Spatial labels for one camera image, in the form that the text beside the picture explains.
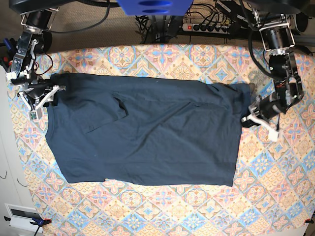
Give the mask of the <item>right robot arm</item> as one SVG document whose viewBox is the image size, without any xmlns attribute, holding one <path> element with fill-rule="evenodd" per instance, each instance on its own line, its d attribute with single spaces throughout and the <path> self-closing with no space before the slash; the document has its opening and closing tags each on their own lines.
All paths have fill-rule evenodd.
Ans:
<svg viewBox="0 0 315 236">
<path fill-rule="evenodd" d="M 64 86 L 43 79 L 43 72 L 37 72 L 37 55 L 46 55 L 51 46 L 52 37 L 48 25 L 52 14 L 53 10 L 48 9 L 22 15 L 21 25 L 24 31 L 17 40 L 12 64 L 6 75 L 13 85 L 21 88 L 20 96 L 26 99 L 31 111 L 50 105 L 57 106 L 56 93 L 65 89 Z"/>
</svg>

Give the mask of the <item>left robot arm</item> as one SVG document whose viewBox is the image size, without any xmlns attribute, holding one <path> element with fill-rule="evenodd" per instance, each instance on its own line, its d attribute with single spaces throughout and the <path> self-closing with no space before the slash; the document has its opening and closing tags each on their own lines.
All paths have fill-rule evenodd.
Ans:
<svg viewBox="0 0 315 236">
<path fill-rule="evenodd" d="M 243 127 L 264 126 L 273 131 L 269 125 L 272 118 L 285 114 L 289 108 L 298 104 L 303 96 L 302 81 L 299 76 L 295 55 L 292 48 L 295 41 L 286 15 L 272 14 L 257 9 L 252 10 L 255 24 L 249 23 L 249 52 L 255 65 L 272 78 L 274 92 L 262 98 L 258 96 L 249 106 L 248 114 L 241 119 Z M 269 69 L 266 70 L 255 58 L 252 36 L 258 32 L 265 52 L 269 54 Z"/>
</svg>

